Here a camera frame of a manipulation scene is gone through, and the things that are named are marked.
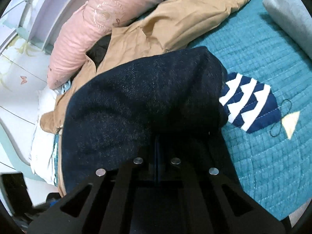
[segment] white bed frame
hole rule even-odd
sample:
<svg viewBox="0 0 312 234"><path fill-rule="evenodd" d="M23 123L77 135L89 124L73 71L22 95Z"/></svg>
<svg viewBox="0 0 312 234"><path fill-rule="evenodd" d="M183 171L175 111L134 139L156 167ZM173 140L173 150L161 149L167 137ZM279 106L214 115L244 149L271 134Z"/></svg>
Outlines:
<svg viewBox="0 0 312 234"><path fill-rule="evenodd" d="M0 19L0 54L18 34L41 50L51 53L62 25L86 0L12 0ZM25 177L43 181L33 174L16 153L0 125L0 144L17 171Z"/></svg>

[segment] bed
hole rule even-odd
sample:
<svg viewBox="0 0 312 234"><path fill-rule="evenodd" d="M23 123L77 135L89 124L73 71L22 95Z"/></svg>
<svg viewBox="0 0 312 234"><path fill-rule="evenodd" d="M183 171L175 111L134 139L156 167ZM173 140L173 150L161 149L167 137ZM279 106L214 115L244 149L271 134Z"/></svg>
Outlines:
<svg viewBox="0 0 312 234"><path fill-rule="evenodd" d="M229 122L222 129L244 191L281 220L312 195L312 61L274 23L262 1L251 0L188 48L206 46L229 73L270 85L282 116L300 112L291 139L284 128L272 137L272 126L250 134ZM291 110L285 102L280 106L285 99Z"/></svg>

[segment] blue object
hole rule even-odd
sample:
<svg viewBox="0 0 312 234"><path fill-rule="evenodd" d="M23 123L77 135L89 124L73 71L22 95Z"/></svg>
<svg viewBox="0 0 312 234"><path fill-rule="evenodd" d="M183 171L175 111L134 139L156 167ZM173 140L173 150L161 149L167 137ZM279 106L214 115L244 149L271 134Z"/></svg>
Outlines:
<svg viewBox="0 0 312 234"><path fill-rule="evenodd" d="M222 129L245 192L279 220L312 197L312 61L270 17L263 0L251 0L216 29L190 43L206 46L229 73L238 72L271 86L281 105L300 111L289 140L284 128L246 133L227 123ZM279 107L284 116L288 106Z"/></svg>
<svg viewBox="0 0 312 234"><path fill-rule="evenodd" d="M64 94L66 91L68 91L71 87L71 81L68 80L66 83L64 83L61 86L61 94ZM54 151L53 156L54 157L54 169L55 169L55 185L57 186L58 184L58 176L57 176L57 171L58 171L58 141L59 141L60 136L58 134L55 135L54 137Z"/></svg>
<svg viewBox="0 0 312 234"><path fill-rule="evenodd" d="M55 200L55 201L52 201L50 202L50 207L52 207L54 204L56 204L59 200Z"/></svg>
<svg viewBox="0 0 312 234"><path fill-rule="evenodd" d="M312 18L301 0L263 0L272 19L312 59Z"/></svg>
<svg viewBox="0 0 312 234"><path fill-rule="evenodd" d="M228 75L219 101L229 116L228 121L247 133L281 120L270 86L238 73Z"/></svg>

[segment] embroidered pattern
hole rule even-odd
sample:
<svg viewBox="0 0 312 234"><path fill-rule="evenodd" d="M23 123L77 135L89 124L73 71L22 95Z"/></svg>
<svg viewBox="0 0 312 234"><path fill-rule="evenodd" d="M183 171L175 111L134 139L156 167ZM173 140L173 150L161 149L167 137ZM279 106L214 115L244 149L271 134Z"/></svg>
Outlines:
<svg viewBox="0 0 312 234"><path fill-rule="evenodd" d="M281 119L271 87L239 73L230 73L219 102L228 121L247 133L263 129Z"/></svg>
<svg viewBox="0 0 312 234"><path fill-rule="evenodd" d="M96 6L93 21L105 33L118 26L122 16L123 8L116 0L105 1Z"/></svg>

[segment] stitching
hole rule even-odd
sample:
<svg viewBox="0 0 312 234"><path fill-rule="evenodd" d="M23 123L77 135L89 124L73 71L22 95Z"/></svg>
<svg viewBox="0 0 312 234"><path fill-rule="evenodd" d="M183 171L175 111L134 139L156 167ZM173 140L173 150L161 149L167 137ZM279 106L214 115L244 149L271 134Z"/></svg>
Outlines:
<svg viewBox="0 0 312 234"><path fill-rule="evenodd" d="M281 193L281 192L285 191L286 189L288 189L290 186L292 186L294 183L297 183L297 182L299 182L299 180L297 180L297 179L294 180L292 183L288 184L286 187L284 187L283 189L279 190L278 192ZM266 199L268 199L270 197L272 197L272 196L263 197L263 198L260 199L260 201L264 201L264 200L266 200Z"/></svg>
<svg viewBox="0 0 312 234"><path fill-rule="evenodd" d="M275 108L275 109L273 109L272 111L269 111L268 113L266 113L266 114L264 114L264 115L262 115L262 116L260 116L260 117L256 118L256 119L255 119L255 121L256 121L257 119L260 119L261 117L266 116L267 114L269 114L269 113L271 113L271 112L275 111L276 109L278 109L278 107L277 107L277 108Z"/></svg>
<svg viewBox="0 0 312 234"><path fill-rule="evenodd" d="M254 102L251 102L250 104L248 104L248 105L245 105L243 108L245 108L245 107L247 107L247 106L250 106L250 105L252 105L253 103L256 103L256 102L258 102L257 100L256 101L254 101Z"/></svg>
<svg viewBox="0 0 312 234"><path fill-rule="evenodd" d="M311 140L311 139L312 139L312 138L306 140L305 143L303 143L302 145L300 145L300 147L304 146L304 145L305 145L309 140ZM280 160L278 160L278 161L272 163L270 166L273 166L273 165L277 164L278 162L280 162L280 161L282 161L283 159L286 159L286 158L288 158L288 157L289 157L289 155L283 156L282 159L280 159ZM307 157L303 158L303 159L301 160L301 163L300 163L300 164L302 164L302 162L304 162L307 158L310 158L310 155L308 155ZM253 171L260 171L260 170L261 170L261 171L265 171L265 170L266 170L267 168L269 168L270 166L266 166L266 167L264 167L264 168L253 169ZM248 175L247 175L247 176L242 176L242 177L240 177L239 179L245 179L245 178L248 178ZM272 179L272 181L275 181L275 180L278 180L278 179L280 179L280 176L277 177L277 178L275 178L275 179ZM258 186L258 187L255 187L255 189L260 188L260 187L262 187L262 186L264 186L264 185L265 185L265 184L260 185L260 186Z"/></svg>
<svg viewBox="0 0 312 234"><path fill-rule="evenodd" d="M292 97L290 100L292 101L295 97L300 96L300 95L301 95L302 93L304 93L308 88L310 88L310 86L311 86L311 85L309 85L308 87L306 87L302 92L300 92L299 94L295 95L295 96ZM311 102L308 102L308 104L307 104L306 106L304 106L304 107L300 110L300 112L303 112L310 104L311 104ZM235 130L235 129L237 129L237 128L241 129L240 127L234 127L234 128L232 128L232 129L230 129L230 130L226 130L226 132L229 133L230 131Z"/></svg>
<svg viewBox="0 0 312 234"><path fill-rule="evenodd" d="M247 106L250 106L250 105L252 105L253 103L256 103L256 102L258 102L257 100L256 101L254 101L254 102L252 102L252 103L250 103L250 104L248 104L248 105L245 105L242 109L244 109L245 107L247 107Z"/></svg>
<svg viewBox="0 0 312 234"><path fill-rule="evenodd" d="M312 138L306 140L304 143L301 143L300 145L298 145L298 147L304 146L304 145L305 145L309 140L311 140L311 139L312 139ZM275 144L274 146L276 146L276 145L278 145L278 144L280 144L280 143L283 143L285 140L286 140L286 138L285 138L284 140L280 141L279 143ZM266 149L266 150L264 150L264 151L262 151L262 152L260 152L260 153L257 153L257 154L255 154L255 155L252 155L252 157L256 157L256 156L258 156L258 155L260 155L260 154L266 152L267 150L273 148L274 146L272 146L272 147L270 147L270 148L268 148L268 149ZM245 158L245 159L242 159L242 160L237 161L237 162L235 162L235 163L238 163L238 162L241 162L241 161L245 161L245 160L248 160L248 159L251 160L251 158Z"/></svg>
<svg viewBox="0 0 312 234"><path fill-rule="evenodd" d="M281 58L279 58L279 59L277 59L277 60L274 60L273 62L268 63L267 66L264 66L264 67L262 66L261 68L259 68L259 69L257 69L257 70L253 70L253 71L249 72L247 75L249 75L250 73L256 73L256 72L258 72L258 71L260 71L260 70L265 71L264 68L266 68L266 67L268 67L268 66L271 66L274 62L276 62L276 61L278 61L278 60L282 60L282 59L285 59L285 60L286 60L286 57L288 57L289 55L290 55L290 54L288 54L288 55L286 55L286 56L283 56L283 57L281 57ZM299 65L299 63L300 63L300 61L298 61L297 63L295 63L293 66L289 67L288 69L282 71L281 73L279 73L279 74L277 74L277 75L275 75L275 76L273 76L273 77L271 77L271 78L266 79L266 81L271 80L271 79L273 79L274 77L277 77L277 76L279 76L279 75L285 73L286 71L288 71L288 70L292 69L293 67Z"/></svg>
<svg viewBox="0 0 312 234"><path fill-rule="evenodd" d="M303 187L306 187L306 186L309 186L309 185L310 185L310 183L307 183L307 184L305 184L304 186L302 186L302 188L303 188ZM282 200L282 201L278 202L278 203L277 203L277 204L275 204L274 206L269 207L269 209L274 208L274 207L276 207L276 206L280 205L281 203L283 203L284 201L286 201L288 198L290 198L292 195L294 195L294 194L296 194L296 193L298 193L298 191L293 192L293 193L292 193L292 194L290 194L290 195L289 195L286 199L284 199L284 200Z"/></svg>
<svg viewBox="0 0 312 234"><path fill-rule="evenodd" d="M303 92L305 92L308 88L310 88L310 86L311 86L311 85L309 85L308 87L304 88L301 92L299 92L299 93L298 93L297 95L295 95L293 98L295 98L295 97L297 97L299 94L302 94ZM278 92L278 91L280 91L280 90L283 89L283 88L280 88L280 89L274 91L273 93Z"/></svg>
<svg viewBox="0 0 312 234"><path fill-rule="evenodd" d="M234 96L236 96L236 95L238 95L238 94L241 94L241 93L243 93L243 92L241 91L241 92L235 93L232 97L234 97Z"/></svg>

